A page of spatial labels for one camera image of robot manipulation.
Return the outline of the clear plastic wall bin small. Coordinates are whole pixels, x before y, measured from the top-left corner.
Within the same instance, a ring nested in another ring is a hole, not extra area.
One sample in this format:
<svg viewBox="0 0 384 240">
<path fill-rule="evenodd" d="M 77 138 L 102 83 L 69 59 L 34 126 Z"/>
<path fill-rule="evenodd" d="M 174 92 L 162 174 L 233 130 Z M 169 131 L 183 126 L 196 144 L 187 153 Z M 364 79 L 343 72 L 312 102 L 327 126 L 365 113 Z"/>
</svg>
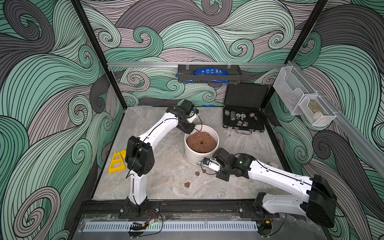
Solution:
<svg viewBox="0 0 384 240">
<path fill-rule="evenodd" d="M 308 121 L 315 127 L 328 126 L 337 117 L 316 94 L 304 95 L 299 107 Z"/>
</svg>

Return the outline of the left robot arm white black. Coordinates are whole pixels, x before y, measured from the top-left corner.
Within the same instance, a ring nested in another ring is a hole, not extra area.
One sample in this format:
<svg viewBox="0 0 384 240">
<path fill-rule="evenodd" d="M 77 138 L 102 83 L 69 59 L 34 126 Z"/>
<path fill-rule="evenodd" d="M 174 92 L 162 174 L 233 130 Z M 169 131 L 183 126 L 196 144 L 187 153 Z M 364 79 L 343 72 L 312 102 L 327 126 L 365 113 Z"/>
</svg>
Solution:
<svg viewBox="0 0 384 240">
<path fill-rule="evenodd" d="M 185 134 L 195 130 L 195 119 L 200 119 L 199 110 L 188 100 L 180 106 L 171 106 L 149 130 L 138 137 L 131 136 L 126 147 L 126 163 L 129 169 L 130 192 L 127 197 L 128 209 L 135 215 L 145 210 L 147 174 L 155 165 L 154 150 L 161 140 L 173 129 Z"/>
</svg>

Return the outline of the black corner frame post left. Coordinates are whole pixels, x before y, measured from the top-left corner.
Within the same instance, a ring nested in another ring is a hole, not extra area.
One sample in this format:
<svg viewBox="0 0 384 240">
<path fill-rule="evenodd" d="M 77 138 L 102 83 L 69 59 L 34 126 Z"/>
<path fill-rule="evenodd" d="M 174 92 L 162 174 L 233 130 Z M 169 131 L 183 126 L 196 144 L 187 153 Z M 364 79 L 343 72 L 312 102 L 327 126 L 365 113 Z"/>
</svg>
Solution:
<svg viewBox="0 0 384 240">
<path fill-rule="evenodd" d="M 89 40 L 91 42 L 92 47 L 95 50 L 95 53 L 96 53 L 101 65 L 102 65 L 102 68 L 103 68 L 103 70 L 107 76 L 107 79 L 109 80 L 122 108 L 124 110 L 126 110 L 128 106 L 127 106 L 127 104 L 123 98 L 122 92 L 119 89 L 118 83 L 116 81 L 116 78 L 115 78 L 113 72 L 111 70 L 109 70 L 109 68 L 108 68 L 107 59 L 104 56 L 102 48 L 98 43 L 96 35 L 92 29 L 92 26 L 91 26 L 89 19 L 87 18 L 86 12 L 85 12 L 82 4 L 81 4 L 81 1 L 71 0 L 71 3 L 72 3 L 72 5 L 73 5 L 73 7 L 77 13 L 77 16 L 78 16 L 86 34 L 87 34 L 87 37 L 89 38 Z"/>
</svg>

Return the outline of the small electronics board right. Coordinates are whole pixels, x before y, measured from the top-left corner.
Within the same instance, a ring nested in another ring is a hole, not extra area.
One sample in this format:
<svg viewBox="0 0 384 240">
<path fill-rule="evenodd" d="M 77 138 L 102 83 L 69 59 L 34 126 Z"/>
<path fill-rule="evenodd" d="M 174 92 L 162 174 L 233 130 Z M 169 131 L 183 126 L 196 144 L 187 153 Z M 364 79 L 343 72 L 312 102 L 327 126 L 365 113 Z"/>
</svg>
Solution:
<svg viewBox="0 0 384 240">
<path fill-rule="evenodd" d="M 257 227 L 258 227 L 258 233 L 262 238 L 269 237 L 273 233 L 273 221 L 272 220 L 264 221 L 260 224 L 257 224 Z"/>
</svg>

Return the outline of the aluminium rail back wall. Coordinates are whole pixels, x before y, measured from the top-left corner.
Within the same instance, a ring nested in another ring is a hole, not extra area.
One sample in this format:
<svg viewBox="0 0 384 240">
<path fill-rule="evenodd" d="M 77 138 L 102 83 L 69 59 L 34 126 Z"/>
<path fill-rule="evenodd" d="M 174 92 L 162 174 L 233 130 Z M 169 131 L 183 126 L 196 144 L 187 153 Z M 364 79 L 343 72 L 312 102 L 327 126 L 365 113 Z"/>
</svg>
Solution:
<svg viewBox="0 0 384 240">
<path fill-rule="evenodd" d="M 238 65 L 245 69 L 279 69 L 286 64 L 276 63 L 215 63 L 215 62 L 107 62 L 109 68 L 177 68 L 178 65 Z"/>
</svg>

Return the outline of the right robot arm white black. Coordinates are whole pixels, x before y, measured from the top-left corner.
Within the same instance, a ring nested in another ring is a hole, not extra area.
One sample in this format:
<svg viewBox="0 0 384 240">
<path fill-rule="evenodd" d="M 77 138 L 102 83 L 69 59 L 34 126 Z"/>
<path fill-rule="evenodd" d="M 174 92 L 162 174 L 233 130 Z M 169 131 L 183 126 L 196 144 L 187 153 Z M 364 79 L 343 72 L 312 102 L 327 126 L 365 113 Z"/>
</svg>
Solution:
<svg viewBox="0 0 384 240">
<path fill-rule="evenodd" d="M 226 182 L 230 176 L 243 177 L 287 192 L 282 196 L 258 194 L 256 209 L 270 214 L 306 216 L 325 228 L 335 225 L 337 196 L 326 178 L 320 175 L 296 175 L 264 164 L 248 154 L 230 154 L 223 148 L 215 151 L 212 158 L 203 159 L 201 165 L 215 171 L 216 177 Z"/>
</svg>

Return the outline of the small electronics board left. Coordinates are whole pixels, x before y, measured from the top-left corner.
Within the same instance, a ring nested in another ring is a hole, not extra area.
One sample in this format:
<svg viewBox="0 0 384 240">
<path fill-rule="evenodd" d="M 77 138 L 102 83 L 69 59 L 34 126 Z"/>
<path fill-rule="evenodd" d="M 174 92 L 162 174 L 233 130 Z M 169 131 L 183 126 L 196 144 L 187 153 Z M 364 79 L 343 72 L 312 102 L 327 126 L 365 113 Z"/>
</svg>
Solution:
<svg viewBox="0 0 384 240">
<path fill-rule="evenodd" d="M 138 238 L 153 223 L 155 223 L 155 220 L 150 220 L 144 223 L 133 222 L 128 228 L 128 234 L 132 238 Z"/>
</svg>

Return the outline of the white ceramic pot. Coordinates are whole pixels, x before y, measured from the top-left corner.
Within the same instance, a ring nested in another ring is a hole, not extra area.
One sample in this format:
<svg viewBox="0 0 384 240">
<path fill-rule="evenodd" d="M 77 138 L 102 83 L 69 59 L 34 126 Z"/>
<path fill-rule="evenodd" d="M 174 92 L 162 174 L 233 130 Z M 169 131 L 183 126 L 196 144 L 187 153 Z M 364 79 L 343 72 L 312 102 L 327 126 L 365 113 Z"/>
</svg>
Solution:
<svg viewBox="0 0 384 240">
<path fill-rule="evenodd" d="M 205 154 L 201 154 L 201 153 L 197 153 L 197 152 L 192 151 L 187 145 L 187 138 L 196 132 L 207 132 L 207 133 L 211 134 L 213 136 L 213 138 L 217 141 L 218 145 L 216 146 L 216 148 L 213 151 L 211 151 L 209 153 L 205 153 Z M 213 156 L 213 153 L 219 148 L 219 143 L 220 143 L 219 136 L 213 128 L 206 126 L 206 125 L 197 125 L 196 130 L 193 130 L 190 134 L 185 134 L 185 136 L 184 136 L 184 145 L 185 145 L 184 157 L 189 164 L 193 165 L 194 167 L 199 167 L 200 162 L 204 158 L 209 159 Z"/>
</svg>

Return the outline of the open black tool case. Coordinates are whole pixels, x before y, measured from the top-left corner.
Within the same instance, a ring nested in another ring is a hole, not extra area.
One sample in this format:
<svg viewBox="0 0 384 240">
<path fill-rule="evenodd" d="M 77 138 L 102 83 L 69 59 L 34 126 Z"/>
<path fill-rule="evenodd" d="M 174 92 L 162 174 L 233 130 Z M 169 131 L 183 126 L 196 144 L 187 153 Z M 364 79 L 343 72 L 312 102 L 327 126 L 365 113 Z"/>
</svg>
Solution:
<svg viewBox="0 0 384 240">
<path fill-rule="evenodd" d="M 262 105 L 269 87 L 254 83 L 229 84 L 224 98 L 223 128 L 238 134 L 264 132 Z"/>
</svg>

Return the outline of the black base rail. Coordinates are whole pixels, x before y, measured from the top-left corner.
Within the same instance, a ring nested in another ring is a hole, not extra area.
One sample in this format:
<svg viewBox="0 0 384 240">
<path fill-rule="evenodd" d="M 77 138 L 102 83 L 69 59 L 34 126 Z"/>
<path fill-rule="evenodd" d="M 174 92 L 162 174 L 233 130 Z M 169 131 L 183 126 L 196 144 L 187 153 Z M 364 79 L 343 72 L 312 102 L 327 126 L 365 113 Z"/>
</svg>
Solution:
<svg viewBox="0 0 384 240">
<path fill-rule="evenodd" d="M 275 220 L 280 214 L 267 213 L 262 207 L 257 207 L 254 199 L 235 200 L 147 200 L 143 206 L 134 207 L 128 200 L 85 201 L 78 215 L 112 215 L 120 219 L 149 218 L 161 214 L 165 217 L 189 214 L 234 214 L 242 219 L 257 222 Z"/>
</svg>

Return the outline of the aluminium rail wall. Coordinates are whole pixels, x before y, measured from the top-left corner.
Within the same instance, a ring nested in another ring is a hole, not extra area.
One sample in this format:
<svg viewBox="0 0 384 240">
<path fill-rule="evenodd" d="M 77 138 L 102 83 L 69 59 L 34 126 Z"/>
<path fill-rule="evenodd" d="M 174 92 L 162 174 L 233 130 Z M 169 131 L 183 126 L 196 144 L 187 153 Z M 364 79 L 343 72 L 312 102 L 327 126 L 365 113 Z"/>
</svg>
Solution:
<svg viewBox="0 0 384 240">
<path fill-rule="evenodd" d="M 353 147 L 358 153 L 363 155 L 369 165 L 375 169 L 381 176 L 384 175 L 384 156 L 377 150 L 371 142 L 356 128 L 356 126 L 344 115 L 344 113 L 333 104 L 329 96 L 321 91 L 317 85 L 305 74 L 305 72 L 293 61 L 288 61 L 286 66 L 293 67 L 299 75 L 299 81 L 310 92 L 314 93 L 320 99 L 320 105 L 326 112 L 334 114 L 336 117 L 333 123 L 348 137 L 353 143 Z"/>
<path fill-rule="evenodd" d="M 238 65 L 245 69 L 279 69 L 286 64 L 276 63 L 215 63 L 215 62 L 107 62 L 109 68 L 177 68 L 178 65 Z"/>
</svg>

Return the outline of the blue item in tray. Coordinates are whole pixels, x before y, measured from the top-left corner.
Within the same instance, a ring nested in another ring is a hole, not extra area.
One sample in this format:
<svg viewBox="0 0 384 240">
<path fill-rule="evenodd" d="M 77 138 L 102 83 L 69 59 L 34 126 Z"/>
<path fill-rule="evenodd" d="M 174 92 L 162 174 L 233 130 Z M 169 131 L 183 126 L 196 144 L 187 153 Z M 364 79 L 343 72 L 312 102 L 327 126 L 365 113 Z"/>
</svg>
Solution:
<svg viewBox="0 0 384 240">
<path fill-rule="evenodd" d="M 216 68 L 203 68 L 194 70 L 194 76 L 227 76 L 228 72 Z"/>
</svg>

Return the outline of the black wall tray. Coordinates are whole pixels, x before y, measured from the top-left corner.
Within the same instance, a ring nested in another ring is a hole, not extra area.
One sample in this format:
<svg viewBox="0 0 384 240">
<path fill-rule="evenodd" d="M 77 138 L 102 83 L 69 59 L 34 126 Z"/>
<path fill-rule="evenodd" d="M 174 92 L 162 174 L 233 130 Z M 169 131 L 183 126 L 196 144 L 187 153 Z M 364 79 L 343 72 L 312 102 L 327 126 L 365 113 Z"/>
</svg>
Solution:
<svg viewBox="0 0 384 240">
<path fill-rule="evenodd" d="M 242 71 L 239 65 L 185 64 L 178 65 L 176 78 L 180 83 L 240 83 Z"/>
</svg>

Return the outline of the yellow plastic triangle frame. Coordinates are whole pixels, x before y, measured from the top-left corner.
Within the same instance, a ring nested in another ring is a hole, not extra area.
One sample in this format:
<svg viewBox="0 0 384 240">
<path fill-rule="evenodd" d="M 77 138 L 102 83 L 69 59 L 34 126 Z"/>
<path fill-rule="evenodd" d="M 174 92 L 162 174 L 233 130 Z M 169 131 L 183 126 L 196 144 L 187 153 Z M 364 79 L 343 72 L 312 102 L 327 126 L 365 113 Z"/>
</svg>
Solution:
<svg viewBox="0 0 384 240">
<path fill-rule="evenodd" d="M 108 173 L 115 173 L 126 169 L 125 166 L 126 150 L 121 150 L 113 154 Z"/>
</svg>

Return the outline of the aluminium rail right wall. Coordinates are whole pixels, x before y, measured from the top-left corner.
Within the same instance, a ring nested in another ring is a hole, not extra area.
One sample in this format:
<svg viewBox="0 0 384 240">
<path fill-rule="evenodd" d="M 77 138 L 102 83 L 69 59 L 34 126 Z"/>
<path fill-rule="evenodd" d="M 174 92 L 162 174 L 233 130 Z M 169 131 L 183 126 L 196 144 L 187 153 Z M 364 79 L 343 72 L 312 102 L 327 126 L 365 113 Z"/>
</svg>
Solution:
<svg viewBox="0 0 384 240">
<path fill-rule="evenodd" d="M 299 75 L 299 81 L 310 92 L 314 93 L 320 99 L 320 105 L 326 112 L 334 114 L 336 117 L 333 123 L 348 137 L 353 143 L 353 147 L 358 153 L 363 155 L 369 165 L 375 169 L 381 176 L 384 175 L 384 156 L 377 150 L 371 142 L 356 128 L 356 126 L 344 115 L 344 113 L 333 104 L 329 96 L 321 91 L 317 85 L 305 74 L 305 72 L 293 61 L 288 61 L 286 66 L 293 67 Z"/>
</svg>

